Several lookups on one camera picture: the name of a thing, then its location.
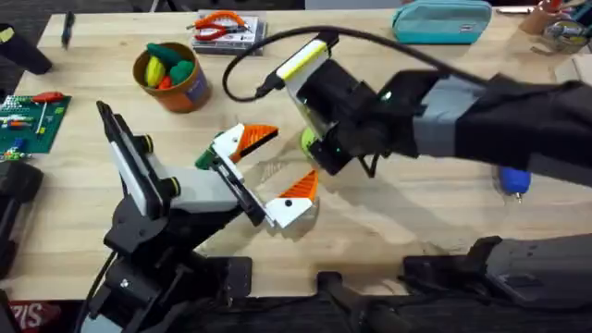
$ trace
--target pliers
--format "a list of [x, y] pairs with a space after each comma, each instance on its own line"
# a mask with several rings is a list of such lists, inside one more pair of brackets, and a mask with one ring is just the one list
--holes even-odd
[[222, 36], [227, 35], [229, 33], [239, 33], [239, 32], [245, 32], [248, 30], [248, 28], [245, 26], [227, 27], [227, 26], [214, 24], [214, 23], [203, 24], [200, 26], [200, 29], [215, 29], [216, 32], [210, 33], [207, 35], [197, 34], [197, 35], [195, 35], [195, 39], [198, 41], [212, 41], [218, 37], [222, 37]]
[[[218, 19], [231, 19], [237, 23], [236, 26], [224, 26], [221, 24], [215, 24], [214, 21]], [[212, 41], [218, 37], [224, 36], [229, 33], [239, 33], [249, 31], [249, 25], [235, 12], [229, 10], [218, 10], [205, 18], [196, 20], [193, 24], [187, 27], [187, 29], [201, 30], [201, 29], [214, 29], [217, 32], [209, 35], [196, 35], [195, 39], [198, 41]]]

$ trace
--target green circuit board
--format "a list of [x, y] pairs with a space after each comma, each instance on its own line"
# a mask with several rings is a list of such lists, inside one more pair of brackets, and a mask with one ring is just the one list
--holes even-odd
[[[0, 153], [2, 154], [13, 147], [17, 138], [24, 140], [24, 146], [20, 150], [22, 153], [49, 153], [71, 99], [71, 96], [65, 96], [61, 101], [47, 104], [41, 130], [37, 134], [35, 131], [43, 112], [43, 104], [20, 102], [26, 97], [30, 96], [8, 96], [0, 104]], [[5, 119], [12, 115], [29, 117], [31, 120], [28, 121], [27, 127], [10, 128]]]

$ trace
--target teal pencil case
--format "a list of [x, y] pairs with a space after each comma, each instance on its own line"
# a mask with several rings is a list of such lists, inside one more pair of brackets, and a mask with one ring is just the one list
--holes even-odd
[[470, 44], [491, 21], [492, 8], [480, 0], [416, 0], [392, 19], [401, 43]]

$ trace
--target blue object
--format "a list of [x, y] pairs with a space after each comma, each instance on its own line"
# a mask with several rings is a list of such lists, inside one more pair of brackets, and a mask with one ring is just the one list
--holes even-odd
[[25, 148], [25, 140], [22, 138], [16, 138], [15, 141], [12, 143], [12, 146], [15, 148], [16, 151], [22, 152], [23, 148]]
[[587, 2], [572, 15], [572, 19], [584, 26], [592, 24], [592, 4]]
[[416, 0], [395, 12], [392, 30], [401, 43], [470, 44], [491, 13], [491, 5], [481, 0]]
[[530, 187], [530, 172], [511, 167], [499, 169], [499, 184], [507, 194], [524, 194]]

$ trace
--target wooden table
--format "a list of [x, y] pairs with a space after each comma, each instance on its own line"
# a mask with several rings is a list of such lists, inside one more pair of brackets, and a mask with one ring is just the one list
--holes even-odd
[[[392, 10], [269, 12], [271, 32], [343, 22], [349, 28], [391, 37]], [[240, 162], [246, 184], [269, 199], [310, 168], [299, 150], [304, 127], [285, 92], [239, 105], [222, 92], [228, 56], [200, 55], [214, 86], [211, 101], [188, 115], [171, 114], [131, 77], [135, 57], [149, 42], [186, 43], [192, 13], [78, 15], [68, 51], [60, 47], [63, 15], [51, 17], [39, 45], [55, 69], [25, 73], [17, 94], [59, 90], [74, 96], [52, 152], [34, 161], [45, 173], [43, 188], [27, 216], [28, 230], [5, 282], [14, 299], [81, 298], [108, 254], [103, 236], [121, 199], [95, 101], [121, 113], [137, 133], [150, 133], [156, 152], [171, 165], [191, 167], [213, 136], [237, 121], [279, 126], [279, 137]], [[516, 30], [520, 17], [494, 16], [472, 46], [422, 46], [432, 56], [475, 74], [502, 71], [521, 80], [550, 82], [549, 69], [564, 56], [530, 51]], [[247, 59], [231, 88], [252, 94], [258, 82], [308, 37], [267, 46]], [[342, 38], [335, 58], [351, 73], [381, 87], [401, 68], [421, 67], [389, 49]], [[338, 270], [364, 292], [403, 292], [395, 282], [401, 258], [421, 253], [465, 253], [482, 236], [538, 239], [592, 231], [592, 190], [535, 177], [524, 202], [504, 199], [493, 185], [492, 167], [472, 162], [393, 156], [381, 161], [375, 179], [358, 164], [338, 176], [322, 175], [313, 212], [294, 228], [254, 228], [241, 216], [199, 248], [212, 255], [254, 260], [253, 295], [313, 292], [319, 270]]]

